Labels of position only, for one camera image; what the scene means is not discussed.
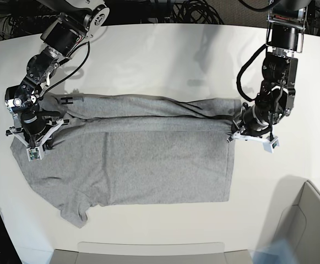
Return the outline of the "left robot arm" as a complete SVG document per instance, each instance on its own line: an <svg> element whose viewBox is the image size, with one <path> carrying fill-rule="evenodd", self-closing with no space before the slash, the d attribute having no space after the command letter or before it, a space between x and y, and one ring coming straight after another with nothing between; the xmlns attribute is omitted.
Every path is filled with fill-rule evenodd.
<svg viewBox="0 0 320 264"><path fill-rule="evenodd" d="M294 107L295 80L298 59L296 53L303 50L303 37L307 24L309 1L269 1L263 8L256 8L245 1L240 2L247 9L268 14L265 44L255 51L242 66L236 86L245 100L240 113L233 118L233 140L258 141L266 151L272 153L279 146L274 127L284 117L288 117ZM251 98L243 91L243 73L261 54L265 54L262 64L260 91Z"/></svg>

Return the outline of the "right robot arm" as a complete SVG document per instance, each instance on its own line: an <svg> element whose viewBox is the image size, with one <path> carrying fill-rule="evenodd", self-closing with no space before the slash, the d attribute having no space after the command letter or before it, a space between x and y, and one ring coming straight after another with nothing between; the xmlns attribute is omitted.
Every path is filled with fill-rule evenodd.
<svg viewBox="0 0 320 264"><path fill-rule="evenodd" d="M41 35L46 46L30 58L21 83L7 88L5 94L6 108L14 120L6 134L14 135L26 147L29 161L43 159L46 142L66 124L60 112L42 110L39 106L53 88L51 78L61 65L71 60L78 47L90 43L110 13L105 1L42 1L42 4L58 13Z"/></svg>

